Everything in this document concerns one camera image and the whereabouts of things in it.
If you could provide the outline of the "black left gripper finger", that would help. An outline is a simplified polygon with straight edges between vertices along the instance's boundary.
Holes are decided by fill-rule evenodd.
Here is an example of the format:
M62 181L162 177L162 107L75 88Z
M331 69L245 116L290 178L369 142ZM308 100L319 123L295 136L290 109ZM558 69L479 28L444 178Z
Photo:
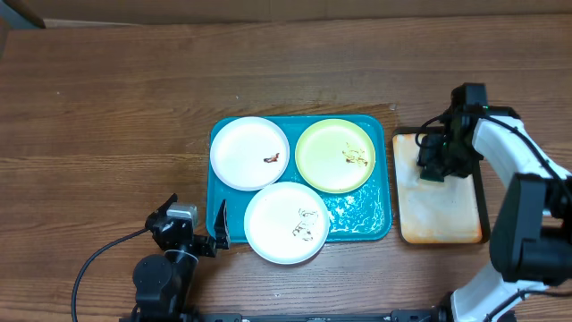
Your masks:
M217 249L228 250L230 248L231 238L229 236L227 202L225 199L222 201L214 221L214 238Z
M178 201L177 194L176 193L172 194L163 205L161 205L147 217L146 223L154 224L158 219L165 217L169 207L177 201Z

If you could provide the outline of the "green and yellow sponge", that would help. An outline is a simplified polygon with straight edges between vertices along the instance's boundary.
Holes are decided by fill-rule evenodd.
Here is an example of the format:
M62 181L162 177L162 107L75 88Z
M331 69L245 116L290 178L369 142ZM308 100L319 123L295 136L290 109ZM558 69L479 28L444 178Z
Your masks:
M421 171L420 178L429 182L444 182L444 176L442 174L428 169Z

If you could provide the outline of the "white plate with brown stain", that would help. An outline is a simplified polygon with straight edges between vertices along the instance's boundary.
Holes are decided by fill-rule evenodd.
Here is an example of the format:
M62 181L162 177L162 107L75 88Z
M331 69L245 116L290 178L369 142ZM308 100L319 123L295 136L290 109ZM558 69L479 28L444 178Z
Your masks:
M279 265L297 265L316 255L330 231L323 199L297 182L277 182L248 203L244 231L251 249Z

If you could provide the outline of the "yellow-green plate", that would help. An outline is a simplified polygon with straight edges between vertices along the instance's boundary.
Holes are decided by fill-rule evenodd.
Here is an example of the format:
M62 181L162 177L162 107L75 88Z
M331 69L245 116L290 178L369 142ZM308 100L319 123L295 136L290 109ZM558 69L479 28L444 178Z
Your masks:
M313 188L333 194L353 191L374 171L375 147L357 124L343 119L313 123L300 135L296 167Z

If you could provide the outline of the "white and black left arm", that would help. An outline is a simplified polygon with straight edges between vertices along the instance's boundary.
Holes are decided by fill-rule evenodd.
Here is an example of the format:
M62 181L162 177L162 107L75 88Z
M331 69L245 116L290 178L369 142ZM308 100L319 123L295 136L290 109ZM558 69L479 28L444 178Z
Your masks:
M175 194L147 217L145 227L163 253L143 258L133 270L133 321L204 320L197 308L187 305L187 297L198 260L230 248L227 203L219 207L213 236L194 233L197 220L196 206L180 203Z

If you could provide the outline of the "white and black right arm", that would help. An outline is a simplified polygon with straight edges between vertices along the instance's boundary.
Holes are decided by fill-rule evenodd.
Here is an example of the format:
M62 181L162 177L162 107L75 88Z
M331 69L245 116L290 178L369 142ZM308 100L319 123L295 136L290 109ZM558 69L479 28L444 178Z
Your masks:
M505 106L450 107L416 137L422 178L465 178L486 159L506 187L490 263L444 300L436 321L510 321L512 308L571 277L571 173L553 163Z

